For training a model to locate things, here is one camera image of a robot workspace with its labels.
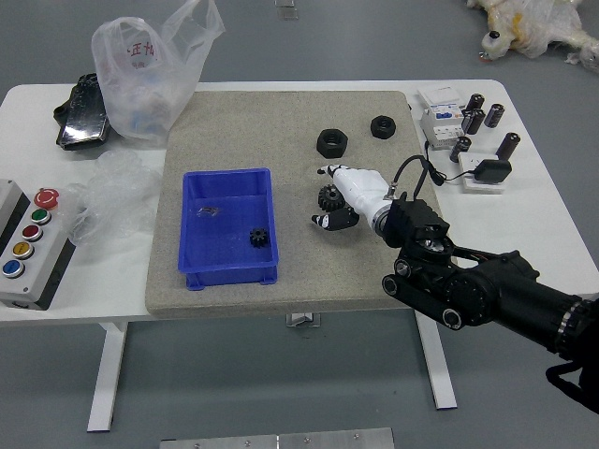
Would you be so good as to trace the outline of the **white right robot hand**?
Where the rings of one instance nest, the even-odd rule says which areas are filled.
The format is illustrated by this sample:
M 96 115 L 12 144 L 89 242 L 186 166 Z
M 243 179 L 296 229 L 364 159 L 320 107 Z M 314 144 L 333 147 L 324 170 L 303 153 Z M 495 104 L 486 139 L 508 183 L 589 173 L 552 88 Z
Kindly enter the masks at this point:
M 317 170 L 327 174 L 332 184 L 321 189 L 318 203 L 326 213 L 313 215 L 311 220 L 328 231 L 337 231 L 356 225 L 364 217 L 369 227 L 380 237 L 392 200 L 388 185 L 376 170 L 329 165 Z

